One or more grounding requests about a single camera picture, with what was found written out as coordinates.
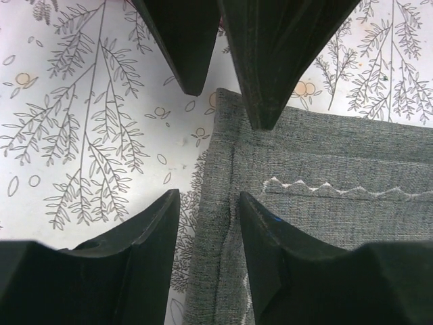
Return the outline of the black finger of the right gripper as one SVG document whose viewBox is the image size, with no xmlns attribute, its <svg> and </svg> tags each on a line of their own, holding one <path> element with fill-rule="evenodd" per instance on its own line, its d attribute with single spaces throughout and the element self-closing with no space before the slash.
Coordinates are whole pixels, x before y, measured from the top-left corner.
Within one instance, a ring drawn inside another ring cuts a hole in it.
<svg viewBox="0 0 433 325">
<path fill-rule="evenodd" d="M 253 129 L 272 130 L 299 79 L 355 0 L 219 1 Z"/>
<path fill-rule="evenodd" d="M 137 0 L 133 2 L 180 88 L 203 91 L 220 22 L 214 0 Z"/>
</svg>

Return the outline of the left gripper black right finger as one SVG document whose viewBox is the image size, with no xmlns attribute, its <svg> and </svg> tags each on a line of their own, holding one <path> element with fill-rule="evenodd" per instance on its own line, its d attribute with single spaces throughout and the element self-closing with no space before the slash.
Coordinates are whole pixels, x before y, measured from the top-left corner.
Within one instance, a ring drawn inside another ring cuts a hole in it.
<svg viewBox="0 0 433 325">
<path fill-rule="evenodd" d="M 431 324 L 432 243 L 372 242 L 348 251 L 240 194 L 257 324 Z"/>
</svg>

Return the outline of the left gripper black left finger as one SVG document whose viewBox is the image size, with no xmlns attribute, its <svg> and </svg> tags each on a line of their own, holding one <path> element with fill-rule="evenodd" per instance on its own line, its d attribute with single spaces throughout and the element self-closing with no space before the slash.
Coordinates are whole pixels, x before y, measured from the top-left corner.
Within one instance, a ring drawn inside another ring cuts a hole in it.
<svg viewBox="0 0 433 325">
<path fill-rule="evenodd" d="M 171 189 L 74 249 L 1 242 L 2 324 L 163 324 L 180 213 Z"/>
</svg>

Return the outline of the grey cloth napkin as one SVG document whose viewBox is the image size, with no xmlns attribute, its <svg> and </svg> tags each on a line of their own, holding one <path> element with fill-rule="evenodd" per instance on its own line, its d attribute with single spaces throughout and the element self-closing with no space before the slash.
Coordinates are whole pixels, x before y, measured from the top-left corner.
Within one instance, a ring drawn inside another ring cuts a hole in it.
<svg viewBox="0 0 433 325">
<path fill-rule="evenodd" d="M 240 193 L 341 248 L 432 238 L 432 130 L 286 108 L 251 128 L 240 94 L 216 91 L 185 324 L 253 324 Z"/>
</svg>

